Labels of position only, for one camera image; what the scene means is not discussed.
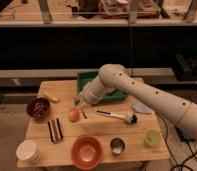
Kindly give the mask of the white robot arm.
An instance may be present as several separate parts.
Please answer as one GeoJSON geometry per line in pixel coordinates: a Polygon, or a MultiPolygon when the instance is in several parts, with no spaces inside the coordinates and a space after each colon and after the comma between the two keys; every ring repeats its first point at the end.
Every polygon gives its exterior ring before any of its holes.
{"type": "Polygon", "coordinates": [[[77,95],[78,104],[97,104],[111,88],[132,95],[197,140],[197,104],[131,78],[122,65],[103,65],[77,95]]]}

